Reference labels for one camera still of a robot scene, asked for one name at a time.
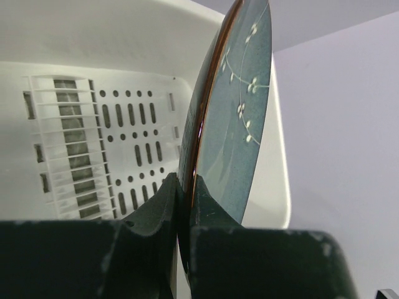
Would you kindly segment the teal floral plate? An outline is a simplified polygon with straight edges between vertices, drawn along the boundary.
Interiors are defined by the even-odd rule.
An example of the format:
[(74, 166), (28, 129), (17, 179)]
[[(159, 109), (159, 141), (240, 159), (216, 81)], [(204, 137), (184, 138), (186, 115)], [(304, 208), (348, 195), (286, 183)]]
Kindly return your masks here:
[(181, 139), (178, 242), (191, 272), (191, 228), (204, 203), (241, 223), (259, 155), (271, 84), (268, 1), (235, 1), (211, 41)]

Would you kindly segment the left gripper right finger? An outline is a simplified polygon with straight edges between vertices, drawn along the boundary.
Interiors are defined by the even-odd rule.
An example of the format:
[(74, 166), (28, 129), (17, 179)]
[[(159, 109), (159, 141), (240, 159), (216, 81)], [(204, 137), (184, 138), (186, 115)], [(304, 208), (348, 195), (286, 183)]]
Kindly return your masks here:
[(193, 298), (357, 298), (337, 241), (314, 230), (249, 229), (197, 178), (191, 211)]

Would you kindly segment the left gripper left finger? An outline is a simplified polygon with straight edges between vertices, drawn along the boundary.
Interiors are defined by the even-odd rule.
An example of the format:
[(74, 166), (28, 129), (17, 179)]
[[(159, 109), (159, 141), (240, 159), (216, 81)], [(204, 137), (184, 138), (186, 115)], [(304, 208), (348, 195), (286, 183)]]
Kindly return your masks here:
[(1, 222), (1, 297), (174, 298), (177, 184), (122, 220)]

